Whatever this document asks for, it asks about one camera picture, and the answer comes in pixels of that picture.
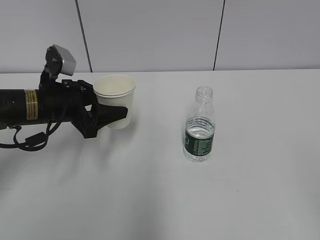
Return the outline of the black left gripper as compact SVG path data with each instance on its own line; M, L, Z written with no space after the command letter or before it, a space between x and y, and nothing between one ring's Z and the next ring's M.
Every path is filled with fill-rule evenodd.
M63 122L70 122L85 139L95 138L104 127L123 129L128 125L128 109L98 104L93 85L84 80L41 83L38 93L38 118L55 124L49 135Z

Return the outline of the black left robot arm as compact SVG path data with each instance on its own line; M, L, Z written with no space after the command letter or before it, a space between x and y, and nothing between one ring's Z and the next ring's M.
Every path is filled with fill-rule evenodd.
M64 79L39 89L2 89L0 123L3 126L70 122L84 138L95 138L98 130L125 119L124 106L98 102L93 86L84 80Z

